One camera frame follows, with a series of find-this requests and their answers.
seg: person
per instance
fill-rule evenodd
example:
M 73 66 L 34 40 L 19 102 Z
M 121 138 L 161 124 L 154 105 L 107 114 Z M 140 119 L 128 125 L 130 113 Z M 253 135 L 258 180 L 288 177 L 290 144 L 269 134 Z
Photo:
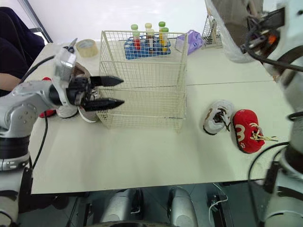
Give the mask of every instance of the person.
M 44 46 L 11 8 L 0 7 L 0 97 L 14 89 Z

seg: red shoe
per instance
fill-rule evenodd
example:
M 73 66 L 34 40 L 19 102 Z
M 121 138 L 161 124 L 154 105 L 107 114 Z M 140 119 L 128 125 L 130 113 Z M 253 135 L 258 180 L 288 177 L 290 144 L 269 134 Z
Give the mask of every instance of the red shoe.
M 44 77 L 42 80 L 51 80 L 49 77 Z M 46 116 L 50 117 L 56 114 L 56 110 L 47 110 L 46 111 Z M 44 118 L 44 113 L 41 113 L 39 115 L 40 118 Z
M 265 140 L 272 140 L 273 138 L 263 136 L 262 129 L 258 125 L 258 118 L 251 110 L 237 111 L 232 122 L 236 132 L 238 148 L 244 153 L 257 152 L 264 145 Z

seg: floor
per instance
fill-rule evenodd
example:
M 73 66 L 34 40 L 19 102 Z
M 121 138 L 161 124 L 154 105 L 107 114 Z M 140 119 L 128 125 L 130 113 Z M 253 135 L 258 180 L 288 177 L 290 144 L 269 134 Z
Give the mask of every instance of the floor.
M 217 189 L 211 183 L 183 185 L 192 198 L 199 227 L 213 227 L 208 221 L 207 195 L 216 192 Z M 145 215 L 144 220 L 169 222 L 166 215 L 166 203 L 169 190 L 172 186 L 143 188 Z M 234 227 L 241 227 L 245 223 L 246 227 L 256 227 L 252 216 L 250 201 L 248 198 L 247 183 L 238 183 L 231 186 L 222 187 L 223 191 L 229 196 L 228 207 L 230 208 L 231 219 Z M 259 211 L 263 212 L 264 204 L 267 201 L 266 195 L 262 190 L 255 188 L 258 198 Z M 103 208 L 115 191 L 93 192 L 90 197 L 94 201 L 94 222 L 97 222 L 102 215 Z M 63 210 L 56 210 L 49 206 L 43 210 L 34 210 L 19 216 L 21 227 L 64 227 L 70 216 L 75 198 L 71 197 L 68 207 Z M 72 227 L 75 226 L 77 213 L 72 217 Z

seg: wire mesh basket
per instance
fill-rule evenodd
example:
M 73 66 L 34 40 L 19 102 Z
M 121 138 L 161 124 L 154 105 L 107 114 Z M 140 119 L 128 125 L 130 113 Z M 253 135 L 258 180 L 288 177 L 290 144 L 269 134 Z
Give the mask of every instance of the wire mesh basket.
M 214 17 L 210 15 L 207 15 L 202 38 L 205 41 L 202 48 L 222 46 L 220 28 Z
M 168 127 L 179 130 L 186 113 L 185 75 L 187 34 L 153 34 L 102 31 L 99 74 L 124 80 L 118 86 L 99 88 L 101 97 L 124 100 L 98 117 L 112 127 Z M 185 41 L 177 42 L 183 35 Z

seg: red liquid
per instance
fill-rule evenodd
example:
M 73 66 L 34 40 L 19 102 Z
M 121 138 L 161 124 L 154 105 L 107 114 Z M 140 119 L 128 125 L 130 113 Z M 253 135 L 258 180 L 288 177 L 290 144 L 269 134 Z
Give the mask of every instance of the red liquid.
M 135 39 L 134 40 L 134 46 L 135 46 L 136 50 L 141 49 L 140 48 L 140 39 Z

